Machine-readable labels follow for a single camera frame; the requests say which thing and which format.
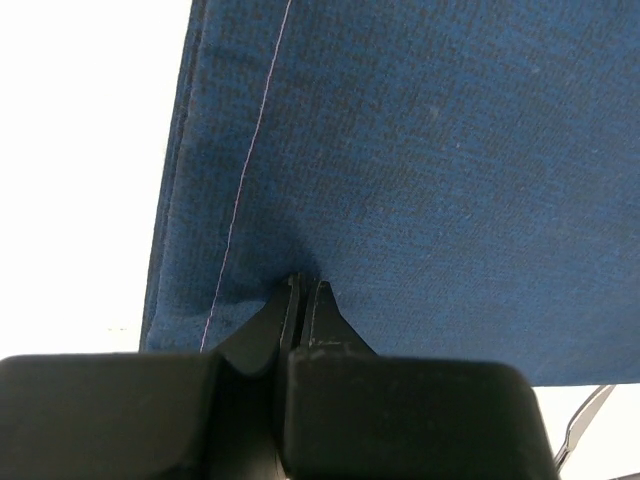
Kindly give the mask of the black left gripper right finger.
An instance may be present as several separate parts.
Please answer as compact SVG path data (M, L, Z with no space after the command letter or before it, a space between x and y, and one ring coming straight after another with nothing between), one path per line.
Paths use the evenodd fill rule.
M554 479L526 379L500 363L374 353L314 284L288 358L292 479Z

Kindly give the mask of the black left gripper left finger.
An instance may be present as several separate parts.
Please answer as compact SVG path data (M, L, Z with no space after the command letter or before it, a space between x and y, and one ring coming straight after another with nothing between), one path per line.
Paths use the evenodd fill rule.
M294 275L207 353L19 355L1 363L5 479L282 479Z

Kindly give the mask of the silver fork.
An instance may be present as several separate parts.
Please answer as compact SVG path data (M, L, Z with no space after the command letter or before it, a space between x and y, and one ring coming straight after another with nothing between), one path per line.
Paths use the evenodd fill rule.
M562 471L568 459L577 448L580 439L615 388L615 385L598 386L575 411L566 426L563 443L554 456L557 473Z

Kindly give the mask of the blue whale placemat cloth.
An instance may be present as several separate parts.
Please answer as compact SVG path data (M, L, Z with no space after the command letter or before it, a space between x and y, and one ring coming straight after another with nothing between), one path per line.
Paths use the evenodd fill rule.
M196 1L140 345L292 273L378 353L639 379L635 1Z

